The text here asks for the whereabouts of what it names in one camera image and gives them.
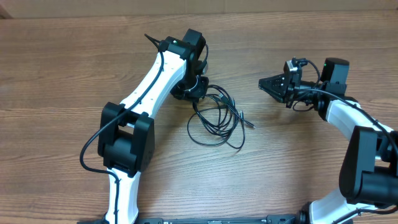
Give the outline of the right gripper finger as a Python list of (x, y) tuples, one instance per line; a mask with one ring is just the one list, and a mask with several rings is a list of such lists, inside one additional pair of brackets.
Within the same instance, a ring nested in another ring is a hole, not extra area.
[(285, 95), (287, 91), (286, 79), (284, 80), (284, 85), (280, 88), (271, 88), (271, 89), (260, 88), (260, 89), (268, 93), (277, 102), (285, 103)]
[(280, 88), (284, 85), (285, 75), (279, 74), (272, 77), (261, 78), (259, 87), (263, 89)]

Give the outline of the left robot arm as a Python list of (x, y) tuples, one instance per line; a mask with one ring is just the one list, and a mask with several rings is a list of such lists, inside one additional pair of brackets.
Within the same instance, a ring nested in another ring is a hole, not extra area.
[(208, 89), (207, 49), (201, 32), (187, 30), (183, 39), (155, 40), (158, 53), (137, 88), (119, 104), (101, 112), (98, 154), (109, 177), (109, 208), (101, 223), (135, 223), (137, 191), (155, 149), (154, 120), (168, 95), (196, 103)]

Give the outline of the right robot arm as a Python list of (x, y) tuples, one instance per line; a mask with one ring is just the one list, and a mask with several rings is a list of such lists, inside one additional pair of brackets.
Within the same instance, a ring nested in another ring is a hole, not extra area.
[(305, 58), (292, 58), (280, 75), (259, 80), (259, 88), (287, 108), (305, 103), (322, 120), (335, 126), (349, 141), (339, 187), (309, 202), (297, 215), (269, 215), (267, 223), (352, 223), (364, 213), (397, 212), (397, 131), (381, 124), (346, 96), (349, 62), (326, 58), (317, 80), (306, 82)]

